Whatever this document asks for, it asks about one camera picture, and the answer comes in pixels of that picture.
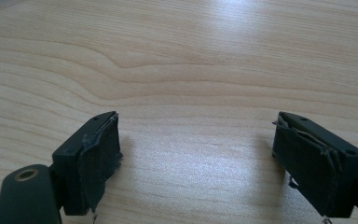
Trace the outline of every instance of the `wooden table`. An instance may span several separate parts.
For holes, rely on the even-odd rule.
[[[125,157],[97,224],[321,223],[271,122],[358,146],[358,1],[0,0],[0,186],[111,110]]]

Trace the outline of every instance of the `light wood surface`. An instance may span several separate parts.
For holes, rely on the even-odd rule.
[[[0,185],[111,110],[125,157],[97,224],[321,223],[271,122],[358,146],[358,1],[0,0]]]

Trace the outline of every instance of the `round hole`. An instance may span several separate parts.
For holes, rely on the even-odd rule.
[[[352,151],[352,150],[347,150],[347,154],[350,154],[352,156],[356,155],[356,152]]]
[[[16,176],[14,178],[17,181],[26,181],[26,180],[34,178],[37,175],[37,173],[38,173],[38,170],[36,170],[36,169],[24,170],[24,171],[16,174]]]

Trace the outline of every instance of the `wood grain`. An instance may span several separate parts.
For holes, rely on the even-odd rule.
[[[125,158],[96,223],[321,223],[271,122],[358,146],[358,1],[0,0],[0,185],[110,110]]]

